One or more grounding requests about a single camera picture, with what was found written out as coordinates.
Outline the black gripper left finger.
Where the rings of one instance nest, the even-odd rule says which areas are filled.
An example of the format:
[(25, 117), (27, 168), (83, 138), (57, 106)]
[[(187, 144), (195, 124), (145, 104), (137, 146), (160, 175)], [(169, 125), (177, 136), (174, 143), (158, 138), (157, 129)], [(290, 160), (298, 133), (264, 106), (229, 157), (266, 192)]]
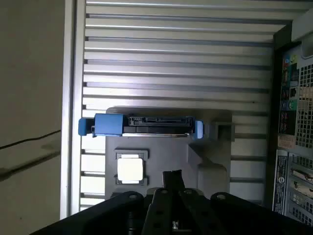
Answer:
[(171, 235), (174, 172), (163, 172), (153, 195), (118, 193), (84, 211), (46, 226), (36, 235)]

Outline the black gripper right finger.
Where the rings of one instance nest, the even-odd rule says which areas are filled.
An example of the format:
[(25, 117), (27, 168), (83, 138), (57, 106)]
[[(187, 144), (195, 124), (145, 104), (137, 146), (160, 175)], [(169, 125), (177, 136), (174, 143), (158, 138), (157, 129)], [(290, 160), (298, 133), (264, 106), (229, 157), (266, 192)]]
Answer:
[(186, 188), (182, 171), (172, 172), (178, 205), (176, 235), (309, 235), (308, 225), (225, 192), (210, 198)]

